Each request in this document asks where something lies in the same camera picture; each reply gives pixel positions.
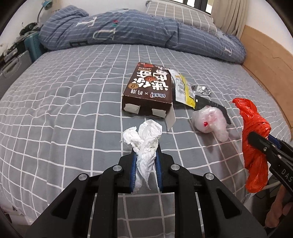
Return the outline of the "person's right hand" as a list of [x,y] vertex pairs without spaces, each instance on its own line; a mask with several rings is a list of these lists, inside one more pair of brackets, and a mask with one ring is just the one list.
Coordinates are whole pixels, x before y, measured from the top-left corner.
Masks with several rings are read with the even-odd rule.
[[286,216],[291,207],[292,207],[292,202],[285,203],[285,196],[289,195],[288,191],[286,188],[281,185],[276,199],[271,205],[270,211],[268,212],[265,220],[265,226],[268,228],[275,228],[280,222],[280,217],[282,215]]

